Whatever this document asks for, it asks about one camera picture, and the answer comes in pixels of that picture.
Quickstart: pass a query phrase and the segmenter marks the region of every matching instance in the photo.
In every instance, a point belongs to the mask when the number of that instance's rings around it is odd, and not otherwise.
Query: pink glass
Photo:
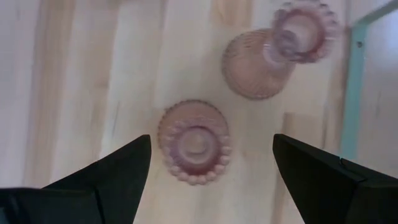
[[[228,124],[204,101],[187,100],[168,109],[158,141],[170,173],[190,185],[215,180],[231,159]]]
[[[295,63],[272,47],[270,29],[243,33],[232,40],[223,55],[223,75],[229,87],[250,100],[264,100],[285,86]]]
[[[326,57],[339,33],[336,16],[319,0],[285,3],[275,13],[272,29],[243,33],[223,55],[223,75],[229,87],[250,100],[278,94],[296,63]]]
[[[339,25],[327,4],[319,0],[296,0],[283,4],[275,13],[272,30],[274,47],[283,57],[291,62],[315,63],[330,53]],[[287,49],[285,43],[293,35],[297,48]]]

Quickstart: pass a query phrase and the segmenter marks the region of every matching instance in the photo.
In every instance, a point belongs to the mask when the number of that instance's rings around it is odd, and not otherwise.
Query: wood grain
[[[343,2],[331,2],[339,15]],[[150,134],[151,166],[135,223],[283,223],[285,212],[274,215],[286,202],[275,197],[281,182],[273,135],[292,130],[293,137],[323,145],[331,77],[340,73],[331,69],[343,53],[298,66],[285,90],[269,100],[233,93],[221,74],[227,44],[269,26],[280,3],[41,0],[29,147],[20,161],[25,185],[44,186]],[[227,173],[204,187],[171,176],[155,140],[164,111],[190,98],[215,105],[233,139]]]

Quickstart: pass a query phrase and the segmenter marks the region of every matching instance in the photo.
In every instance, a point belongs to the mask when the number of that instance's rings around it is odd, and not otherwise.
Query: wooden table
[[[15,71],[23,99],[2,117],[13,114],[14,138],[1,149],[0,183],[42,187],[150,134],[151,167],[135,223],[287,222],[272,137],[282,132],[338,152],[345,33],[327,59],[297,66],[285,90],[269,100],[236,95],[220,69],[228,42],[269,27],[282,3],[7,0],[0,10],[16,5],[20,12],[10,17],[19,32],[0,44],[23,44],[16,61],[24,67]],[[327,3],[344,26],[344,0]],[[214,104],[231,130],[231,165],[204,187],[172,177],[155,139],[165,109],[185,99]]]

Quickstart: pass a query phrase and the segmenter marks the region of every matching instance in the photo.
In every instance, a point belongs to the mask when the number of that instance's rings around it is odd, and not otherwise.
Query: teal metal frame
[[[398,0],[392,0],[385,6],[364,16],[351,29],[351,52],[340,144],[341,157],[345,159],[354,160],[357,155],[365,40],[368,27],[396,9],[398,9]]]

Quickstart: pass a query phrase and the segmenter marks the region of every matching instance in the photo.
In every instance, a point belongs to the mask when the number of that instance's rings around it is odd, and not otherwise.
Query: pink glass candle holder
[[[250,100],[264,100],[278,94],[294,70],[295,63],[273,47],[271,37],[270,29],[246,32],[232,40],[224,52],[222,67],[227,84]],[[285,52],[295,50],[294,35],[281,40]]]
[[[214,181],[231,159],[228,124],[204,101],[187,100],[168,109],[158,141],[170,173],[190,185]]]
[[[283,57],[291,62],[315,63],[331,52],[340,28],[327,4],[296,0],[283,4],[275,13],[272,30],[274,47]],[[296,49],[286,50],[286,42],[292,39]]]

